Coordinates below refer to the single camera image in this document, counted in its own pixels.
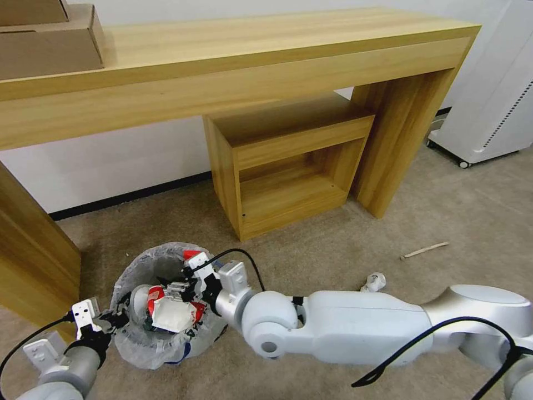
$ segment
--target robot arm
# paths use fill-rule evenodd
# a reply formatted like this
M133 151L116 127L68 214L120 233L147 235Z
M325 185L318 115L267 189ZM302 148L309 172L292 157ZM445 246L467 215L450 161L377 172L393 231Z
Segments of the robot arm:
M210 264L201 271L205 254L196 257L198 260L191 259L190 264L200 267L188 272L194 273L195 281L202 284L204 301L262 357L305 353L328 363L378 365L421 332L462 316L494 322L509 332L516 344L533 349L531 303L503 289L452 286L420 306L385 293L319 291L308 297L288 297L273 291L255 293L248 286L242 262L230 262L214 273ZM127 322L119 312L112 316L110 327L102 328L105 321L95 323L95 315L90 316L76 321L82 342L71 345L57 366L41 369L41 385L19 400L86 398L103 362L102 349L105 357L110 332ZM107 342L105 346L96 345L87 340L89 337L105 337ZM509 344L492 327L462 321L428 335L392 365L404 365L423 353L453 349L497 370L506 360ZM526 400L532 392L533 357L523 356L506 375L505 394L510 400Z

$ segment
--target wooden panel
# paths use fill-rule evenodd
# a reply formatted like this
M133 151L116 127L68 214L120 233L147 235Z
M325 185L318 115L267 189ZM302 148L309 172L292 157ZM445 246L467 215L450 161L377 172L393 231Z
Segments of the wooden panel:
M240 146L235 150L238 168L254 167L296 154L364 138L370 130L373 119L373 116L368 116Z
M365 158L358 171L356 191L359 191L358 201L369 204L383 176L388 159L395 148L401 127L413 106L418 94L418 88L424 81L423 75L388 82L380 102L379 114L376 115L372 127Z
M371 113L343 96L325 93L210 114L232 147L351 121Z
M291 166L294 166L294 165L313 163L314 161L309 158L309 155L310 155L309 153L298 154L297 156L284 158L284 159L274 161L268 164L262 164L256 167L243 169L239 171L240 181L241 182L249 181L254 178L269 175L281 169L290 168Z
M0 149L455 67L470 38L0 102ZM205 91L209 88L209 102Z
M353 102L376 113L352 192L381 218L466 57L455 68L354 88Z
M240 185L239 173L234 168L233 149L208 117L204 117L204 128L215 192L229 221L239 234L241 229Z
M241 182L243 233L241 240L338 207L347 193L302 161L275 173Z
M0 237L4 306L44 325L79 301L79 250L2 163Z
M408 46L473 36L479 26L380 7L104 29L105 69L0 82L0 99Z
M367 136L325 149L324 172L335 185L346 192L350 190L354 180L366 138Z

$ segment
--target wooden stick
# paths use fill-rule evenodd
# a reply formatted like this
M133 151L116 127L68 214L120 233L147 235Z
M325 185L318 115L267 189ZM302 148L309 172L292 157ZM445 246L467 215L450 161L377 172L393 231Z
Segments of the wooden stick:
M442 243L434 244L433 246L424 247L424 248L422 248L420 250L414 251L414 252L406 254L404 256L400 256L400 260L405 260L406 258L415 256L417 254L425 253L426 251L433 250L433 249L436 249L438 247L447 246L448 244L449 244L449 242L442 242Z

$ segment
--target black cable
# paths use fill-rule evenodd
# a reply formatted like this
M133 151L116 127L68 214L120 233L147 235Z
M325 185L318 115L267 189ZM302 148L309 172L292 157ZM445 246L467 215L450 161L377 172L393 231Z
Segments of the black cable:
M7 362L9 361L9 359L16 353L17 350L19 350L28 340L34 338L35 336L37 336L38 334L46 331L47 329L50 329L52 328L54 325L57 325L59 323L62 323L62 322L72 322L74 321L74 318L72 316L72 312L68 312L65 316L63 316L62 318L54 321L54 322L51 322L45 326L43 326L42 328L39 328L37 329L35 332L33 332L31 335L29 335L28 337L26 337L25 339L23 339L18 345L16 345L15 347L13 347L11 349L11 351L9 353L7 353L7 356L4 358L4 360L2 361L2 364L0 364L0 382L2 381L2 372L4 372L4 367L6 366ZM2 385L0 383L0 400L6 400L6 398L4 397L4 395L2 394L2 389L1 389Z
M243 249L240 249L240 248L232 248L232 249L227 249L225 251L223 251L222 253L220 254L217 254L216 256L214 256L212 259L210 260L207 260L206 262L204 262L201 266L198 266L196 267L195 269L192 269L191 271L192 272L196 272L206 266L208 266L209 264L211 264L212 262L218 260L220 257L224 257L226 254L229 254L229 253L233 253L233 252L238 252L238 253L242 253L244 254L245 256L248 257L248 259L250 260L250 262L252 263L252 267L254 267L254 271L255 271L255 275L257 276L257 280L259 281L259 286L261 286L261 290L263 292L266 291L265 289L265 285L263 284L263 280L261 279L261 274L259 273L259 269L257 268L257 265L255 264L255 261L254 259L252 258L252 256L246 251L246 250L243 250Z
M361 387L366 386L369 384L374 383L377 381L381 375L385 372L385 368L388 367L390 364L392 364L398 357L400 357L403 353L405 353L407 350L409 350L412 346L420 342L422 339L426 338L427 336L431 335L435 331L437 331L440 328L443 328L447 325L451 325L453 323L461 322L461 321L474 321L474 322L480 322L485 325L488 325L497 331L499 331L502 335L505 336L507 341L509 342L509 351L507 353L507 356L505 358L505 362L500 367L500 369L481 387L481 389L478 390L478 392L472 397L472 400L479 400L481 397L483 397L490 388L509 370L509 368L512 367L512 365L517 362L520 357L523 354L530 354L533 355L533 351L517 346L511 335L502 327L495 324L492 321L489 321L484 318L478 318L478 317L457 317L452 319L447 319L446 321L443 321L441 323L438 323L437 325L432 326L427 331L421 333L417 337L415 337L413 340L409 341L406 345L402 346L398 351L396 351L392 356L387 358L383 363L379 364L376 368L374 368L372 371L370 371L368 374L360 378L358 381L351 384L352 387Z

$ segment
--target table leg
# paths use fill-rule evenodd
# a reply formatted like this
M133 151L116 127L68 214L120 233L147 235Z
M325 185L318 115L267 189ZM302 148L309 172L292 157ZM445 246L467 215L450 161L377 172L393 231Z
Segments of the table leg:
M79 250L2 163L0 238L2 305L42 326L79 301Z
M351 192L381 218L415 157L456 71L355 87L352 101L376 113Z

